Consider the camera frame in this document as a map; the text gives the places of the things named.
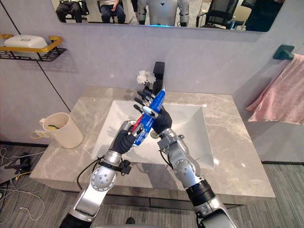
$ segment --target gray marble vanity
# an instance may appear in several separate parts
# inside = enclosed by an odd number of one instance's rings
[[[92,162],[91,152],[113,100],[133,100],[136,90],[88,86],[71,112],[84,135],[72,149],[55,140],[46,149],[31,178],[54,189],[79,191],[77,175]],[[230,95],[168,92],[165,103],[202,105],[215,162],[201,169],[212,189],[226,204],[249,204],[274,198],[268,177]],[[92,168],[80,178],[88,184]],[[187,193],[167,165],[132,163],[129,175],[117,175],[109,194],[188,200]]]

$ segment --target sink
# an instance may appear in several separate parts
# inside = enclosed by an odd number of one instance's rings
[[[97,138],[91,159],[95,160],[106,153],[121,124],[125,120],[137,120],[140,113],[133,108],[134,101],[114,100],[106,117],[104,125]],[[199,163],[201,168],[212,169],[214,167],[208,132],[205,125],[202,106],[164,104],[173,120],[172,130],[176,134],[185,136],[185,143],[191,156]],[[150,135],[139,147],[133,147],[123,155],[130,162],[165,164],[160,156],[157,142]]]

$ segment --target black wire rack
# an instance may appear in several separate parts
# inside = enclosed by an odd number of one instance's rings
[[[14,59],[14,60],[26,60],[26,61],[41,61],[41,62],[52,62],[56,58],[58,58],[62,53],[64,53],[67,49],[55,47],[44,55],[41,55],[39,52],[37,53],[38,58],[31,58],[28,56],[17,56],[13,51],[1,51],[0,50],[0,59]]]

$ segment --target white cup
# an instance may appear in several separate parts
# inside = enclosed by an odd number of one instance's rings
[[[42,118],[39,123],[46,132],[65,148],[69,149],[78,146],[84,138],[73,119],[67,113],[52,114],[46,119]]]

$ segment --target towel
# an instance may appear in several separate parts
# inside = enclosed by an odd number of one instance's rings
[[[289,124],[304,123],[304,56],[294,59],[246,108],[253,111],[249,121],[278,121]]]

